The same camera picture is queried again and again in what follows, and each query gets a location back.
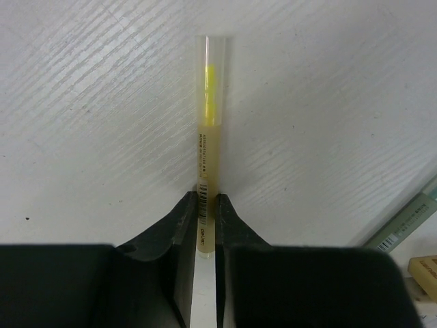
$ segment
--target yellow block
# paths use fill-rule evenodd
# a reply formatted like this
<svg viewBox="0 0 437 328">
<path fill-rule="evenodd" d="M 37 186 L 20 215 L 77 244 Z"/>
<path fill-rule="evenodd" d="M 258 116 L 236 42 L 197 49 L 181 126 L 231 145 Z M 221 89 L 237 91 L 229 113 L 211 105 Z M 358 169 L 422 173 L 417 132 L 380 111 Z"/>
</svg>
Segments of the yellow block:
<svg viewBox="0 0 437 328">
<path fill-rule="evenodd" d="M 437 255 L 410 259 L 408 272 L 428 296 L 437 302 Z"/>
</svg>

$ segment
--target barcode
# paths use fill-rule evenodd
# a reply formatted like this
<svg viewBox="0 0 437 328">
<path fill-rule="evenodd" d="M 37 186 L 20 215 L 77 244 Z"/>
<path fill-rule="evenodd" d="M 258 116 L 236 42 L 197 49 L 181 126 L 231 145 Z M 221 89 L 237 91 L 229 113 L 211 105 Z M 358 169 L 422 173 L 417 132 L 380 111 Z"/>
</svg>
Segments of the barcode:
<svg viewBox="0 0 437 328">
<path fill-rule="evenodd" d="M 380 251 L 389 250 L 393 246 L 393 244 L 397 242 L 397 239 L 398 238 L 394 234 L 390 234 L 387 238 L 385 238 L 382 243 L 378 245 L 378 249 Z"/>
<path fill-rule="evenodd" d="M 208 205 L 208 185 L 206 181 L 199 183 L 199 223 L 206 225 L 206 209 Z"/>
</svg>

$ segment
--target pen cap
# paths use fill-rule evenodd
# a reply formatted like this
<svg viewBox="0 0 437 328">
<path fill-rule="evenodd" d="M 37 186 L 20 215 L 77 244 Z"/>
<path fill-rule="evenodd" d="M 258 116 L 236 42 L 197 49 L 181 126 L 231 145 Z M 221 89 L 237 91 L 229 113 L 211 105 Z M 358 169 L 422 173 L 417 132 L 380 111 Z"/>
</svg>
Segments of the pen cap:
<svg viewBox="0 0 437 328">
<path fill-rule="evenodd" d="M 422 192 L 428 197 L 437 201 L 437 176 L 434 176 L 431 181 L 422 189 Z"/>
<path fill-rule="evenodd" d="M 221 124 L 225 41 L 219 36 L 196 37 L 197 123 Z"/>
</svg>

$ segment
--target yellow highlighter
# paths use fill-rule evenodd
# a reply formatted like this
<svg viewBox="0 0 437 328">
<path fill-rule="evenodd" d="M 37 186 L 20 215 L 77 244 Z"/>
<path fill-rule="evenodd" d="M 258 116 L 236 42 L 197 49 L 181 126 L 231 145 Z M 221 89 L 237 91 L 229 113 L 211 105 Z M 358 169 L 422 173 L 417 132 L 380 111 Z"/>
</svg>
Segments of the yellow highlighter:
<svg viewBox="0 0 437 328">
<path fill-rule="evenodd" d="M 197 249 L 201 256 L 209 258 L 215 248 L 215 198 L 219 193 L 225 38 L 197 36 L 196 48 Z"/>
</svg>

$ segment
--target white surface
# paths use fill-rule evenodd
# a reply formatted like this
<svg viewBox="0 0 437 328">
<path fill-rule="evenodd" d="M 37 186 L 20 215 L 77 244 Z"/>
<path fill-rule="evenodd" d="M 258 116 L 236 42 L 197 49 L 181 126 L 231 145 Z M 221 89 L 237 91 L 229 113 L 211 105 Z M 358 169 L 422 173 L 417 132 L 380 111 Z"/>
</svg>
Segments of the white surface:
<svg viewBox="0 0 437 328">
<path fill-rule="evenodd" d="M 0 4 L 2 243 L 122 243 L 192 189 L 197 33 L 233 36 L 221 186 L 268 242 L 356 245 L 437 169 L 434 0 Z"/>
</svg>

